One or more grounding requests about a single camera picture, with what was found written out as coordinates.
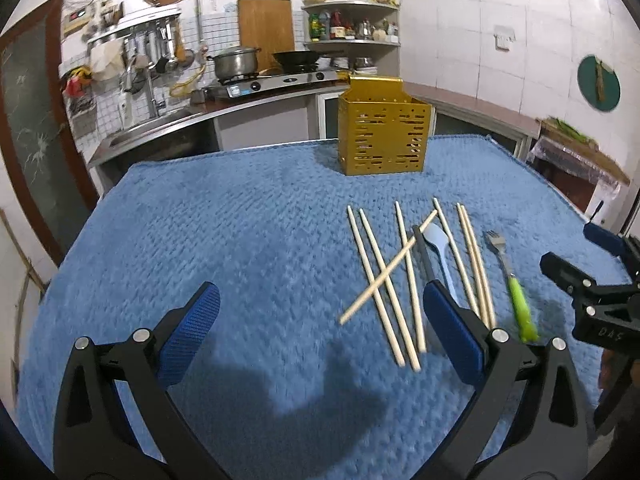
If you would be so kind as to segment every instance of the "wooden cutting board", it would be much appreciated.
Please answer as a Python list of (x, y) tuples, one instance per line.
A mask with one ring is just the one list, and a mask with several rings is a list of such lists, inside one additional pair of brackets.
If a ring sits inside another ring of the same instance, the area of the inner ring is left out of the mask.
[(274, 52), (295, 50), (291, 0), (238, 0), (240, 44), (256, 46), (258, 71), (279, 67)]

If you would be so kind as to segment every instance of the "cooking pot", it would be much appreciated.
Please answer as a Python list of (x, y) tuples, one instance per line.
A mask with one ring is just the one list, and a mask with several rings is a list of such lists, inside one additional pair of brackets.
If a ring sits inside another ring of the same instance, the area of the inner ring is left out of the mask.
[(258, 72), (259, 48), (252, 46), (232, 46), (213, 57), (216, 77), (225, 82), (236, 77), (253, 75)]

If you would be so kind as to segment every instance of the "wooden chopstick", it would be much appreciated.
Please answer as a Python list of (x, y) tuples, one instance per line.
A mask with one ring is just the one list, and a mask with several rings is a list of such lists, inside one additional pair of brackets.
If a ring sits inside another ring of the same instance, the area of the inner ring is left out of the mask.
[(487, 328), (490, 328), (489, 314), (487, 312), (484, 289), (482, 288), (482, 277), (480, 276), (480, 269), (478, 267), (478, 256), (476, 255), (476, 250), (474, 249), (474, 243), (471, 239), (471, 234), (469, 234), (469, 225), (467, 221), (468, 219), (465, 217), (465, 214), (462, 211), (462, 206), (459, 202), (456, 202), (456, 209), (458, 210), (458, 217), (460, 218), (460, 227), (462, 228), (462, 233), (463, 235), (465, 235), (466, 252), (469, 255), (471, 268), (474, 272), (474, 281), (476, 282), (476, 292), (478, 294), (478, 303), (480, 306), (480, 319)]
[[(427, 228), (427, 225), (429, 225), (431, 221), (433, 221), (437, 214), (438, 212), (436, 210), (431, 211), (430, 215), (427, 216), (427, 219), (420, 226), (420, 232), (423, 232)], [(382, 285), (386, 277), (390, 275), (391, 272), (393, 272), (393, 270), (400, 264), (400, 262), (404, 258), (404, 255), (411, 250), (414, 244), (415, 237), (412, 236), (407, 240), (407, 243), (404, 244), (402, 249), (400, 249), (399, 253), (396, 254), (394, 259), (389, 262), (388, 266), (386, 266), (386, 269), (380, 272), (380, 275), (374, 280), (374, 282), (371, 283), (365, 290), (363, 290), (362, 293), (356, 298), (356, 300), (351, 303), (351, 306), (342, 313), (339, 319), (341, 325), (344, 325), (348, 320), (350, 320), (351, 317), (365, 304), (365, 302), (373, 294), (373, 291), (377, 290), (378, 287)]]
[(494, 299), (491, 296), (491, 288), (489, 288), (489, 280), (486, 276), (486, 271), (484, 270), (484, 261), (482, 260), (482, 253), (480, 252), (480, 246), (478, 245), (478, 241), (476, 239), (476, 234), (474, 233), (474, 227), (471, 225), (471, 220), (469, 218), (469, 214), (466, 211), (466, 207), (461, 204), (462, 212), (465, 215), (466, 224), (469, 226), (469, 234), (471, 235), (471, 240), (474, 244), (474, 249), (476, 250), (476, 260), (478, 261), (478, 268), (480, 269), (480, 277), (482, 279), (482, 290), (484, 290), (484, 299), (486, 301), (487, 313), (489, 315), (489, 329), (496, 328), (498, 324), (495, 320), (495, 309), (494, 309)]
[[(358, 229), (358, 225), (356, 224), (356, 219), (353, 216), (353, 211), (351, 210), (350, 205), (347, 206), (347, 215), (349, 215), (349, 224), (351, 224), (351, 231), (353, 232), (353, 237), (356, 240), (358, 252), (360, 253), (360, 259), (362, 260), (362, 266), (364, 267), (364, 271), (367, 275), (369, 283), (373, 283), (373, 270), (371, 269), (369, 257), (367, 256), (367, 251), (365, 251), (364, 249), (362, 238), (360, 237), (360, 231)], [(396, 358), (396, 363), (398, 363), (398, 366), (402, 367), (404, 366), (404, 356), (402, 355), (402, 351), (400, 349), (400, 345), (398, 344), (398, 340), (396, 339), (396, 334), (394, 333), (394, 329), (391, 325), (391, 321), (389, 320), (389, 316), (386, 313), (385, 304), (382, 301), (379, 290), (376, 289), (373, 292), (373, 299), (376, 303), (376, 308), (378, 309), (378, 315), (380, 316), (382, 327), (385, 330), (386, 338), (388, 339), (391, 346), (391, 351)]]
[[(398, 218), (398, 228), (400, 229), (400, 241), (406, 244), (406, 231), (404, 230), (404, 219), (400, 204), (396, 201), (396, 218)], [(424, 325), (422, 324), (422, 313), (420, 311), (420, 299), (418, 298), (418, 288), (415, 285), (414, 263), (411, 258), (411, 251), (404, 255), (406, 265), (406, 277), (409, 282), (409, 296), (411, 297), (412, 311), (414, 312), (415, 339), (418, 352), (427, 351), (427, 341), (424, 338)]]
[(449, 229), (449, 224), (447, 224), (447, 219), (444, 216), (442, 208), (440, 207), (440, 203), (436, 197), (433, 197), (433, 204), (438, 211), (438, 216), (440, 217), (440, 223), (442, 224), (442, 228), (444, 232), (449, 237), (449, 245), (451, 245), (451, 251), (453, 252), (453, 257), (456, 260), (456, 265), (458, 266), (458, 272), (460, 273), (460, 278), (462, 279), (462, 284), (465, 286), (466, 298), (469, 302), (469, 306), (471, 310), (474, 311), (476, 316), (480, 317), (480, 311), (478, 310), (478, 303), (476, 302), (476, 297), (474, 295), (474, 290), (471, 288), (471, 283), (469, 283), (469, 278), (466, 275), (466, 269), (464, 264), (462, 263), (462, 258), (460, 258), (460, 252), (458, 251), (458, 246), (456, 245), (456, 241), (451, 234), (451, 229)]
[[(380, 252), (380, 248), (378, 247), (378, 242), (376, 241), (376, 237), (373, 235), (373, 231), (371, 230), (371, 226), (369, 225), (369, 221), (367, 220), (367, 216), (364, 214), (364, 211), (360, 209), (360, 218), (362, 219), (362, 224), (364, 225), (364, 230), (367, 232), (367, 236), (369, 237), (369, 242), (371, 243), (371, 248), (373, 249), (373, 254), (378, 261), (378, 266), (380, 267), (380, 271), (384, 271), (386, 269), (385, 259), (382, 257), (382, 253)], [(409, 361), (411, 363), (411, 367), (414, 371), (420, 370), (420, 361), (418, 360), (418, 354), (415, 352), (414, 342), (411, 339), (411, 333), (409, 332), (409, 327), (406, 325), (406, 320), (404, 319), (404, 313), (402, 312), (402, 308), (400, 307), (400, 302), (398, 301), (398, 295), (396, 294), (396, 289), (394, 288), (394, 284), (391, 282), (391, 277), (387, 276), (385, 278), (386, 291), (389, 294), (389, 298), (391, 299), (391, 306), (396, 313), (396, 320), (398, 321), (398, 326), (400, 327), (400, 333), (402, 334), (402, 339), (404, 340), (404, 346), (406, 347), (406, 352), (409, 355)]]

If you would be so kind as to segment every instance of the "blue gripper pad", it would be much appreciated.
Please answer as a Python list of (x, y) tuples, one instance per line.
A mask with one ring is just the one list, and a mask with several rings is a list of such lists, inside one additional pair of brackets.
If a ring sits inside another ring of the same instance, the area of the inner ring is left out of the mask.
[(625, 241), (599, 225), (588, 222), (584, 225), (582, 234), (588, 241), (602, 247), (607, 253), (614, 256), (622, 256), (625, 253)]
[(440, 283), (436, 280), (424, 287), (424, 313), (436, 331), (460, 380), (477, 388), (484, 383), (484, 352), (460, 317), (460, 307), (444, 293), (442, 285), (438, 285)]
[(156, 378), (167, 388), (179, 383), (220, 312), (220, 291), (210, 284), (162, 346)]

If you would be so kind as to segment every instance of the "green round wall decoration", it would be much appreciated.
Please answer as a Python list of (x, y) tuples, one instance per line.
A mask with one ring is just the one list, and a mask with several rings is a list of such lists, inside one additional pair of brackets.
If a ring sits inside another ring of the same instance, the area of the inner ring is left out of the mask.
[(610, 112), (620, 102), (620, 81), (606, 63), (587, 56), (578, 67), (578, 86), (587, 102), (601, 112)]

